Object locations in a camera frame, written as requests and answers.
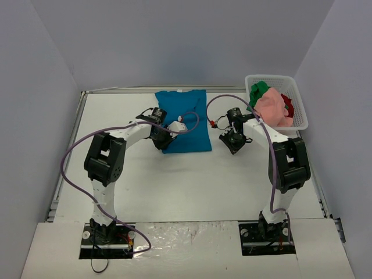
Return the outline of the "blue t shirt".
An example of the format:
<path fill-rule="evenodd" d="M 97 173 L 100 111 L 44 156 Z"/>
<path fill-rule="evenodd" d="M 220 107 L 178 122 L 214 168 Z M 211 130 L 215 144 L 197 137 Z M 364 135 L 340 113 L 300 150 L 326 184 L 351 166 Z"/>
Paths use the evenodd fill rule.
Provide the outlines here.
<path fill-rule="evenodd" d="M 206 91 L 191 90 L 187 92 L 159 91 L 155 94 L 158 105 L 167 112 L 164 125 L 168 126 L 178 117 L 189 133 L 178 135 L 163 150 L 164 154 L 209 152 L 212 150 L 206 120 Z"/>

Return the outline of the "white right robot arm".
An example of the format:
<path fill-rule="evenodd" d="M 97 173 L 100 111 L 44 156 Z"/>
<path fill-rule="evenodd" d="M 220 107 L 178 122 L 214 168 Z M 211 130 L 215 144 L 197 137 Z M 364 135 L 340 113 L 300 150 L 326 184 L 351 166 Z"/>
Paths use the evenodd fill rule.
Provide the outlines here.
<path fill-rule="evenodd" d="M 229 126 L 219 139 L 233 155 L 250 142 L 258 143 L 269 152 L 271 194 L 260 212 L 257 231 L 261 238 L 271 240 L 278 234 L 278 226 L 287 220 L 294 195 L 310 179 L 305 142 L 279 133 L 252 113 L 243 115 L 239 108 L 228 110 L 227 120 Z"/>

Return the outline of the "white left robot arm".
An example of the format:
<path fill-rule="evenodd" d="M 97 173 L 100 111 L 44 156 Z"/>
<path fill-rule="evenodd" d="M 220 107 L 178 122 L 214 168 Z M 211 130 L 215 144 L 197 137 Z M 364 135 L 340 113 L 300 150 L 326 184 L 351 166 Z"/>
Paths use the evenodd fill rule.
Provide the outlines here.
<path fill-rule="evenodd" d="M 150 115 L 141 114 L 131 122 L 131 127 L 94 135 L 87 156 L 84 170 L 92 181 L 93 194 L 96 199 L 90 219 L 90 227 L 96 229 L 96 236 L 104 243 L 110 243 L 117 236 L 114 196 L 115 183 L 123 172 L 126 150 L 140 140 L 151 139 L 154 146 L 166 149 L 176 135 L 164 131 L 152 124 L 162 125 L 167 112 L 153 108 Z"/>

